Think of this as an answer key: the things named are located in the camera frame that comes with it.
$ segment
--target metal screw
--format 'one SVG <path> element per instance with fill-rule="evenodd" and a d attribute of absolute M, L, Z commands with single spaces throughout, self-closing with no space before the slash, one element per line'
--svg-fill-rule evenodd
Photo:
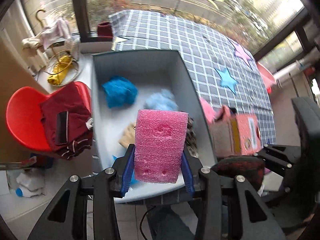
<path fill-rule="evenodd" d="M 79 179 L 79 177 L 77 175 L 72 175 L 70 177 L 70 181 L 72 181 L 72 182 L 76 182 L 78 179 Z"/>
<path fill-rule="evenodd" d="M 238 175 L 238 176 L 236 177 L 236 179 L 237 179 L 237 181 L 239 181 L 239 182 L 244 182 L 244 181 L 245 181 L 245 178 L 244 178 L 244 176 L 242 176 L 242 175 Z"/>
<path fill-rule="evenodd" d="M 202 168 L 201 168 L 201 172 L 207 174 L 207 173 L 210 172 L 210 169 L 209 169 L 209 168 L 206 168 L 206 167 L 202 167 Z"/>
<path fill-rule="evenodd" d="M 106 174 L 112 174 L 112 173 L 115 172 L 115 170 L 114 170 L 113 168 L 106 168 L 106 169 L 104 170 L 104 172 L 105 172 Z"/>

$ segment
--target pink sponge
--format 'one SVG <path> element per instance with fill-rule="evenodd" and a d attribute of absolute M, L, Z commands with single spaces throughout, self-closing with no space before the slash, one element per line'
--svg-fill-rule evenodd
<path fill-rule="evenodd" d="M 135 131 L 134 178 L 176 183 L 186 139 L 188 114 L 139 110 Z"/>

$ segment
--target blue star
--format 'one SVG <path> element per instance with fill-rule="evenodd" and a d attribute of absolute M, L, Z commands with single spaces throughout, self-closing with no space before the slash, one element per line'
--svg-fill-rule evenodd
<path fill-rule="evenodd" d="M 222 72 L 218 69 L 215 69 L 215 70 L 218 72 L 218 74 L 221 77 L 220 86 L 221 87 L 228 87 L 234 94 L 236 94 L 235 85 L 238 82 L 230 76 L 228 69 L 226 68 L 226 70 L 224 72 Z"/>

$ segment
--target blue bottle cap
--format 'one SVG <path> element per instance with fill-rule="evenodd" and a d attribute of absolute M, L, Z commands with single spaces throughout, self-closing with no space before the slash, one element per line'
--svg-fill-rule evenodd
<path fill-rule="evenodd" d="M 18 197 L 23 197 L 22 190 L 20 188 L 16 189 L 16 194 Z"/>

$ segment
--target maroon clothing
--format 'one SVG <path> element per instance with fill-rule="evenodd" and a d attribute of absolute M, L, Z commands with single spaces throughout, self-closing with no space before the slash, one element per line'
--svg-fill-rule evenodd
<path fill-rule="evenodd" d="M 73 82 L 40 103 L 42 112 L 41 123 L 45 136 L 52 151 L 57 152 L 65 159 L 77 156 L 85 148 L 92 145 L 92 130 L 87 128 L 86 122 L 91 113 L 84 106 L 78 89 Z M 68 142 L 66 145 L 56 145 L 57 114 L 68 111 Z"/>

